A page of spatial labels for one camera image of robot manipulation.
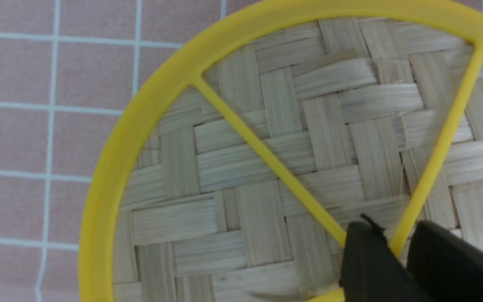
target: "woven bamboo mat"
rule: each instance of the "woven bamboo mat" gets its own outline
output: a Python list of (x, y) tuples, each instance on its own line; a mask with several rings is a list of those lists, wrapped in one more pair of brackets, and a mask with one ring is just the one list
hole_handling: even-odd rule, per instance
[[(415, 23), (325, 19), (205, 80), (343, 227), (366, 213), (390, 237), (472, 51)], [(483, 67), (421, 218), (483, 250)], [(189, 87), (137, 159), (113, 262), (118, 302), (301, 301), (337, 286), (341, 248)]]

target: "black object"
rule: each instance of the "black object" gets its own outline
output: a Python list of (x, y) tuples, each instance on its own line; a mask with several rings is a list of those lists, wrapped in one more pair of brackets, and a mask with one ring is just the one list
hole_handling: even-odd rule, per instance
[(345, 302), (483, 302), (483, 252), (431, 222), (419, 222), (406, 270), (367, 216), (348, 226)]
[(379, 232), (377, 224), (348, 225), (341, 279), (346, 302), (433, 302)]
[(483, 301), (483, 252), (434, 222), (418, 223), (408, 271), (435, 302)]

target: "pink checkered surface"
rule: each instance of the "pink checkered surface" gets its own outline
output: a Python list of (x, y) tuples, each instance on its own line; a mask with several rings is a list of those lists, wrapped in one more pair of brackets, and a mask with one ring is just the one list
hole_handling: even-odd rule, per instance
[(79, 227), (111, 129), (183, 43), (254, 2), (0, 0), (0, 302), (79, 301)]

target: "pink tile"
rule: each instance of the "pink tile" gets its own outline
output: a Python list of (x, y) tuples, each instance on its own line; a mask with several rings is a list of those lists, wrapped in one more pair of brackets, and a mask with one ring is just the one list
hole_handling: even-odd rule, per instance
[(220, 13), (221, 0), (143, 0), (141, 39), (185, 43)]
[(77, 297), (77, 252), (48, 250), (41, 290), (45, 302), (71, 302)]
[(463, 5), (467, 5), (470, 8), (474, 8), (474, 9), (479, 10), (479, 11), (482, 10), (483, 0), (455, 0), (455, 1), (459, 2)]
[(0, 108), (0, 169), (46, 172), (48, 112)]
[(44, 180), (0, 176), (0, 237), (41, 240)]
[(43, 302), (80, 302), (79, 292), (47, 291), (42, 293)]
[(0, 0), (0, 32), (53, 33), (54, 1)]
[(142, 47), (139, 57), (139, 87), (176, 51), (173, 48)]
[(0, 245), (0, 284), (34, 287), (40, 268), (40, 254), (40, 248)]
[(136, 0), (61, 0), (64, 36), (135, 38)]
[(113, 115), (55, 113), (54, 174), (92, 176), (98, 156), (117, 119)]
[(0, 302), (34, 302), (35, 287), (13, 286), (0, 283)]
[(48, 234), (50, 241), (79, 243), (79, 229), (87, 191), (87, 183), (52, 182)]
[(124, 109), (132, 99), (133, 46), (61, 43), (58, 105)]
[(0, 101), (46, 104), (52, 43), (0, 39)]
[(239, 11), (245, 6), (249, 6), (257, 2), (260, 2), (260, 0), (228, 0), (226, 2), (226, 14), (230, 15), (231, 13)]

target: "yellow frame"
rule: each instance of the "yellow frame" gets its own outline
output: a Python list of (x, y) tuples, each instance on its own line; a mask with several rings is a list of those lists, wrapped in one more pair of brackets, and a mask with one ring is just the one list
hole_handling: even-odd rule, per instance
[[(342, 245), (344, 230), (310, 196), (265, 145), (203, 81), (208, 67), (243, 44), (286, 26), (320, 18), (382, 16), (423, 23), (475, 45), (458, 95), (434, 153), (390, 246), (400, 254), (446, 157), (483, 63), (483, 15), (448, 0), (266, 0), (212, 25), (184, 45), (150, 77), (107, 141), (89, 188), (79, 242), (83, 302), (113, 302), (112, 252), (117, 211), (129, 173), (146, 138), (176, 96), (194, 85)], [(338, 290), (311, 301), (340, 301)]]

